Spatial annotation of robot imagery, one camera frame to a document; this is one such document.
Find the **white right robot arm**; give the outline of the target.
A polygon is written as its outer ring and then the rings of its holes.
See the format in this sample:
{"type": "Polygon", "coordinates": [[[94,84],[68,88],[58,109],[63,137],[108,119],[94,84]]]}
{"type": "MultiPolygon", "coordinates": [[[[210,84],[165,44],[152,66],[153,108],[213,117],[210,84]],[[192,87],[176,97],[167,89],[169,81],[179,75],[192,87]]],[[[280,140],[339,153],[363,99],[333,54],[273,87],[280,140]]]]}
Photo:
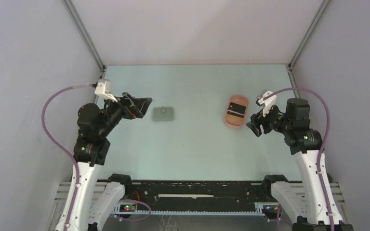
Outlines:
{"type": "Polygon", "coordinates": [[[275,102],[275,96],[258,99],[256,103],[262,109],[251,116],[247,127],[257,137],[271,131],[284,135],[301,175],[304,198],[296,195],[292,184],[285,180],[263,185],[262,197],[279,202],[294,231],[352,231],[353,226],[344,222],[333,198],[325,154],[320,151],[322,137],[317,130],[310,128],[308,101],[288,99],[285,112],[281,112],[275,102]]]}

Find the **black gold-print credit card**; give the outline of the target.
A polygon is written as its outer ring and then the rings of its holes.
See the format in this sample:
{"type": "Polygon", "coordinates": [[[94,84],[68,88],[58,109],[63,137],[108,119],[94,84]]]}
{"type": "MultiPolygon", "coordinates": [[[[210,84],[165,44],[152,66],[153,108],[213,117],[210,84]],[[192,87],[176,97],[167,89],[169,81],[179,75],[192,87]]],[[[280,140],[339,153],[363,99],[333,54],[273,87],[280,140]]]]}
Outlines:
{"type": "Polygon", "coordinates": [[[247,109],[247,107],[244,106],[244,105],[241,105],[241,104],[238,104],[238,103],[235,103],[235,102],[230,102],[226,114],[231,115],[231,116],[244,118],[245,113],[246,113],[246,109],[247,109]]]}

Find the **green leather card holder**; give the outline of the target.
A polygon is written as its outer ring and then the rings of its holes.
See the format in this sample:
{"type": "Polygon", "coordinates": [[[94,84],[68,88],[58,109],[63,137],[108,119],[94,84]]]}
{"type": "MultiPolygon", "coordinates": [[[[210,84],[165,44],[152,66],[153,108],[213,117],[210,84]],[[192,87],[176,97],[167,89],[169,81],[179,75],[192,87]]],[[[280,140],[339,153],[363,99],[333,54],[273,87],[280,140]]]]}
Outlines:
{"type": "Polygon", "coordinates": [[[155,107],[152,111],[152,121],[173,121],[174,108],[173,107],[155,107]]]}

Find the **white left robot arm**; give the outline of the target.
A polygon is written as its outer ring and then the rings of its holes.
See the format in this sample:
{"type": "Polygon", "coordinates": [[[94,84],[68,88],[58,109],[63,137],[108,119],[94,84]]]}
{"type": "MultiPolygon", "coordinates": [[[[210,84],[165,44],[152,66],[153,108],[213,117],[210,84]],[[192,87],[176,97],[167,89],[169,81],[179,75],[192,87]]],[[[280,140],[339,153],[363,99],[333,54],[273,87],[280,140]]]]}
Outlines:
{"type": "Polygon", "coordinates": [[[108,135],[123,119],[143,118],[152,101],[149,97],[135,98],[124,92],[115,102],[106,100],[102,109],[94,103],[79,109],[79,134],[73,151],[77,167],[73,170],[69,194],[55,230],[100,231],[118,201],[132,197],[130,176],[114,174],[100,198],[92,203],[110,147],[108,135]]]}

